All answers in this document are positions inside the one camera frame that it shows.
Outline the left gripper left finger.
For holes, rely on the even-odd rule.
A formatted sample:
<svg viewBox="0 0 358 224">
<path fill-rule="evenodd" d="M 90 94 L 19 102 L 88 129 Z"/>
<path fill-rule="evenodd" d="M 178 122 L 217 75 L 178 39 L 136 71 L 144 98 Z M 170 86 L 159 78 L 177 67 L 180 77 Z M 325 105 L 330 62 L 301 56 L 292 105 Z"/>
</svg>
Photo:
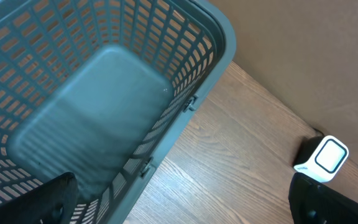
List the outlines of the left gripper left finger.
<svg viewBox="0 0 358 224">
<path fill-rule="evenodd" d="M 0 223 L 69 223 L 78 192 L 74 173 L 66 172 L 0 205 Z"/>
</svg>

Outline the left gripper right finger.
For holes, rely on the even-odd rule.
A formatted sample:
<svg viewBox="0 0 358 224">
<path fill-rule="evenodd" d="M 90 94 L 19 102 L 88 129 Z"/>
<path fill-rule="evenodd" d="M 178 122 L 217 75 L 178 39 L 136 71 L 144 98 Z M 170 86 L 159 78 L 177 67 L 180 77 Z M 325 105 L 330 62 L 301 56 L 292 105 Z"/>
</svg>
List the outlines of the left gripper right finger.
<svg viewBox="0 0 358 224">
<path fill-rule="evenodd" d="M 294 224 L 358 224 L 358 203 L 324 184 L 297 172 L 288 201 Z"/>
</svg>

